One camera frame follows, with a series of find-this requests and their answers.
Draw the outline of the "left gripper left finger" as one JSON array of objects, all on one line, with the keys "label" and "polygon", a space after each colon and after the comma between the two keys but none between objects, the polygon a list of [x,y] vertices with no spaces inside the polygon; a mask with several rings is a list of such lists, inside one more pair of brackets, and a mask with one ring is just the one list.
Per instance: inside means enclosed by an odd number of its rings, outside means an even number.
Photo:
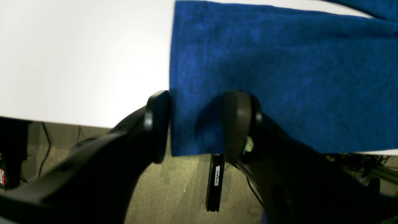
[{"label": "left gripper left finger", "polygon": [[54,169],[1,196],[2,224],[122,224],[140,175],[162,163],[171,113],[153,94],[108,134]]}]

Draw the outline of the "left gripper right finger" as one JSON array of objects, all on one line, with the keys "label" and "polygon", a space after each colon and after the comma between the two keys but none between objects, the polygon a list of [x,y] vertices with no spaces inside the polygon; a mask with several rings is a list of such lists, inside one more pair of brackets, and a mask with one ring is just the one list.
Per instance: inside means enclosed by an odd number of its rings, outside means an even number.
[{"label": "left gripper right finger", "polygon": [[224,158],[253,183],[269,224],[378,224],[397,216],[397,198],[290,137],[255,96],[226,91],[222,101]]}]

